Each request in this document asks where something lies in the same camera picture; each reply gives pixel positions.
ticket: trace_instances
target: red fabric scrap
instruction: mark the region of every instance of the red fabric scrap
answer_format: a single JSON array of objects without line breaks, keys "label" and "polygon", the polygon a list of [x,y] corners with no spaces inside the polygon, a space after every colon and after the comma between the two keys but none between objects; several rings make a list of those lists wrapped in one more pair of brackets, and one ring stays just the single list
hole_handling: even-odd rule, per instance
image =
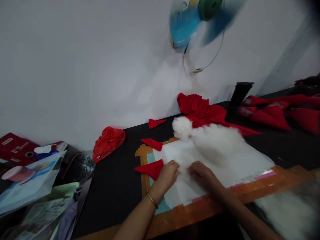
[{"label": "red fabric scrap", "polygon": [[267,107],[279,106],[282,110],[286,110],[289,107],[289,105],[290,105],[289,103],[284,101],[276,101],[269,104]]},{"label": "red fabric scrap", "polygon": [[307,103],[309,103],[310,105],[312,105],[315,108],[320,108],[320,98],[309,97],[307,100]]},{"label": "red fabric scrap", "polygon": [[156,127],[156,126],[158,126],[158,125],[160,125],[160,124],[162,124],[162,123],[164,123],[164,122],[166,122],[166,121],[167,121],[166,119],[153,120],[153,119],[150,119],[150,118],[149,118],[149,123],[148,123],[148,125],[149,125],[149,128],[151,129],[151,128],[154,128],[154,127]]},{"label": "red fabric scrap", "polygon": [[319,113],[314,109],[294,109],[289,113],[303,129],[313,134],[319,135]]},{"label": "red fabric scrap", "polygon": [[242,126],[239,126],[237,124],[233,124],[233,123],[217,123],[217,124],[220,124],[222,126],[225,126],[225,127],[232,127],[232,128],[237,128],[239,131],[240,131],[240,134],[242,136],[251,136],[251,135],[259,135],[259,134],[262,134],[262,132],[257,132],[257,131],[254,131],[250,128],[246,128],[246,127],[242,127]]},{"label": "red fabric scrap", "polygon": [[161,151],[163,143],[157,142],[153,140],[152,138],[147,138],[147,139],[141,139],[141,142],[149,145],[150,147],[154,148],[157,151]]},{"label": "red fabric scrap", "polygon": [[93,160],[98,163],[121,146],[126,138],[121,129],[106,127],[93,148]]},{"label": "red fabric scrap", "polygon": [[244,100],[244,104],[247,106],[255,106],[255,105],[260,105],[260,104],[268,104],[270,103],[269,100],[265,100],[262,98],[258,98],[255,96],[248,96],[245,100]]},{"label": "red fabric scrap", "polygon": [[241,127],[235,124],[225,122],[227,110],[219,105],[209,105],[209,99],[202,99],[197,94],[184,95],[180,93],[177,98],[181,113],[185,114],[190,121],[192,127],[198,128],[211,123],[221,124],[225,127],[238,128],[243,136],[261,134],[251,129]]},{"label": "red fabric scrap", "polygon": [[263,110],[256,111],[252,115],[251,120],[284,130],[291,130],[280,106],[271,106]]},{"label": "red fabric scrap", "polygon": [[239,108],[240,115],[244,117],[251,117],[257,111],[257,107],[245,107],[242,106]]},{"label": "red fabric scrap", "polygon": [[159,161],[155,161],[153,163],[136,167],[134,168],[134,170],[139,173],[147,174],[154,181],[156,181],[159,177],[159,174],[162,168],[163,168],[163,161],[162,159],[160,159]]},{"label": "red fabric scrap", "polygon": [[271,98],[268,99],[270,103],[278,102],[278,101],[284,101],[289,103],[290,105],[300,106],[303,105],[308,101],[309,97],[303,94],[297,94],[297,95],[291,95],[291,96],[285,96],[285,97],[279,97],[279,98]]}]

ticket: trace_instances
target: human hand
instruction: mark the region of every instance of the human hand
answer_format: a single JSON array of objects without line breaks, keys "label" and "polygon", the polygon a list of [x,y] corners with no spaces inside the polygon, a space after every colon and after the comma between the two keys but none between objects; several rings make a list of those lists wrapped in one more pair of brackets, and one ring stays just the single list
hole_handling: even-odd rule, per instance
[{"label": "human hand", "polygon": [[189,167],[189,173],[191,176],[194,176],[196,181],[202,187],[213,194],[225,190],[225,187],[217,179],[212,170],[200,161],[196,161],[191,164]]},{"label": "human hand", "polygon": [[179,174],[177,170],[178,167],[179,164],[177,164],[174,160],[171,160],[163,166],[158,179],[152,184],[149,194],[157,204],[160,203],[164,194],[177,180],[177,176]]}]

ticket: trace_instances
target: black table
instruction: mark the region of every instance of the black table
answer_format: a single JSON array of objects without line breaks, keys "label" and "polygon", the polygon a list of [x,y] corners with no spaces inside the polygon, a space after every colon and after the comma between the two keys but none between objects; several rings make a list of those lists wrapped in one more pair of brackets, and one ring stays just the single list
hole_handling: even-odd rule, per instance
[{"label": "black table", "polygon": [[[284,90],[268,94],[263,98],[286,96],[290,91]],[[227,107],[229,102],[219,105]],[[97,164],[91,188],[87,195],[82,213],[72,239],[97,232],[122,223],[141,200],[141,175],[134,171],[140,166],[140,158],[134,154],[141,144],[141,139],[152,138],[163,142],[173,137],[172,120],[149,129],[148,124],[125,129],[126,140],[117,150]],[[301,165],[307,170],[320,167],[320,137],[301,129],[287,118],[292,131],[284,131],[264,124],[255,123],[241,115],[226,119],[262,135],[245,136],[245,140],[258,151],[269,156],[277,165],[289,168]]]}]

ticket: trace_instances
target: bracelet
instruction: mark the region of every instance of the bracelet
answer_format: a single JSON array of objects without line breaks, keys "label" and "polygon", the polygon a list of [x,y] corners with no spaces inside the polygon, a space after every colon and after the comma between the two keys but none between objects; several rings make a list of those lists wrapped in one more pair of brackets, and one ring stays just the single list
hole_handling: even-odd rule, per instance
[{"label": "bracelet", "polygon": [[148,192],[147,192],[147,195],[150,198],[151,202],[156,206],[156,209],[158,209],[158,205],[156,204],[156,201],[150,196]]}]

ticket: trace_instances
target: red cloth pile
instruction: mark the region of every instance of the red cloth pile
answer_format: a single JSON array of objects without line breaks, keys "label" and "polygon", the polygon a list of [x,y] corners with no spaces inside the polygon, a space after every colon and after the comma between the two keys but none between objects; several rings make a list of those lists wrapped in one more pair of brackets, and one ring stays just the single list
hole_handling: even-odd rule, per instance
[{"label": "red cloth pile", "polygon": [[197,94],[186,96],[183,93],[180,93],[177,100],[181,113],[192,121],[193,128],[215,123],[225,127],[238,128],[243,136],[261,134],[260,132],[253,131],[249,128],[227,123],[225,121],[227,110],[219,105],[209,105],[209,99],[202,99],[202,97]]},{"label": "red cloth pile", "polygon": [[100,162],[119,146],[121,146],[125,138],[126,135],[123,130],[106,127],[94,145],[92,156],[93,160],[96,163]]},{"label": "red cloth pile", "polygon": [[[268,104],[262,110],[243,106],[239,108],[239,113],[242,116],[250,117],[251,121],[264,123],[287,131],[291,129],[285,119],[284,111],[289,106],[320,108],[320,98],[308,97],[303,94],[267,100],[249,96],[245,99],[244,103],[247,106]],[[288,116],[292,117],[306,131],[319,135],[319,113],[320,111],[314,109],[296,108],[288,112]]]}]

